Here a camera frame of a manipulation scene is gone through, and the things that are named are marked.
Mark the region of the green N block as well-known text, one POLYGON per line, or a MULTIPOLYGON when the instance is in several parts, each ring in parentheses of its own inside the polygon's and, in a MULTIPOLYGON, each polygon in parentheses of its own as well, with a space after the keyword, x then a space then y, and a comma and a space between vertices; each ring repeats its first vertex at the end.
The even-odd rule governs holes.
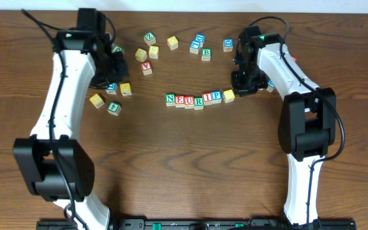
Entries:
POLYGON ((175 94, 174 93, 168 93, 165 95, 165 103, 168 107, 174 107, 176 105, 175 103, 175 94))

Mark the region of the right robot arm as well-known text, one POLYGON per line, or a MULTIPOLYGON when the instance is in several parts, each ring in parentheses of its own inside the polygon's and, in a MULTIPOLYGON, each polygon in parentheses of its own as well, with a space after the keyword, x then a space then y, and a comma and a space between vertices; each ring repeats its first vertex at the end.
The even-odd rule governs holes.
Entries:
POLYGON ((231 74, 235 94, 275 88, 282 98, 277 135, 289 167, 283 212, 289 225, 313 228, 321 165, 335 140, 335 93, 304 74, 279 34, 262 34, 257 26, 240 33, 234 63, 240 68, 231 74))

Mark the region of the red E block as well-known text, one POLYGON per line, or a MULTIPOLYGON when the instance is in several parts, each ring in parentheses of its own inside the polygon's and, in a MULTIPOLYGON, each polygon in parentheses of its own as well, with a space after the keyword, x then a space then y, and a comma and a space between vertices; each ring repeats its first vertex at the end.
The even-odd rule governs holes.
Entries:
POLYGON ((183 95, 175 96, 175 107, 181 108, 185 106, 185 97, 183 95))

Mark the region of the red U block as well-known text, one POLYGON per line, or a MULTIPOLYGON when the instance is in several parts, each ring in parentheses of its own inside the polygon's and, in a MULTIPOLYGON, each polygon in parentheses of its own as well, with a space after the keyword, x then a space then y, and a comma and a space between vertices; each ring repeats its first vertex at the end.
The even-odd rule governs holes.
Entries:
POLYGON ((194 108, 194 97, 193 96, 185 96, 184 97, 184 104, 186 109, 193 109, 194 108))

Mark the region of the green R block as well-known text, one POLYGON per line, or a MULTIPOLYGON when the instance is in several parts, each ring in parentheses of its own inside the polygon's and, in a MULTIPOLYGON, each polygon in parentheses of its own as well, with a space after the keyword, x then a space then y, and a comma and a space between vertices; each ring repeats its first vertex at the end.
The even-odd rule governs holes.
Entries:
POLYGON ((195 97, 194 98, 194 109, 201 110, 204 108, 204 101, 202 97, 195 97))

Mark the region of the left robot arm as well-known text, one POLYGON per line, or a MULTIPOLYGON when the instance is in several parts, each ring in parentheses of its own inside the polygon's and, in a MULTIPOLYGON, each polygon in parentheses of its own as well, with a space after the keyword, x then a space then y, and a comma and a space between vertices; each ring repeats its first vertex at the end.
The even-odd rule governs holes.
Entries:
POLYGON ((53 71, 42 113, 29 137, 13 145, 27 189, 63 210, 63 220, 40 220, 38 229, 118 229, 119 222, 93 192, 95 168, 80 144, 81 116, 89 88, 106 89, 128 76, 114 52, 111 20, 94 8, 78 11, 75 27, 49 38, 53 71))

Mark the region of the red I block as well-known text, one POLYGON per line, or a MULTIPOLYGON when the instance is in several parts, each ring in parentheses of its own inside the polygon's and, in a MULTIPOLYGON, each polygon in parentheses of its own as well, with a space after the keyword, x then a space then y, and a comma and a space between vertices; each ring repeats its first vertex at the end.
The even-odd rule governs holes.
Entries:
POLYGON ((204 104, 204 106, 211 105, 213 103, 212 93, 211 92, 209 92, 209 93, 203 93, 202 98, 203 98, 203 104, 204 104))

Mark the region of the blue P block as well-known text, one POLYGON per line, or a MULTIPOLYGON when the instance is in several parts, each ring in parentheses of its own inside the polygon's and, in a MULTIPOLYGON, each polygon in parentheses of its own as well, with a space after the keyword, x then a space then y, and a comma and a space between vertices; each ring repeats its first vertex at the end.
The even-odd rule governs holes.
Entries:
POLYGON ((212 102, 214 104, 219 104, 222 101, 222 93, 221 91, 212 91, 211 92, 212 102))

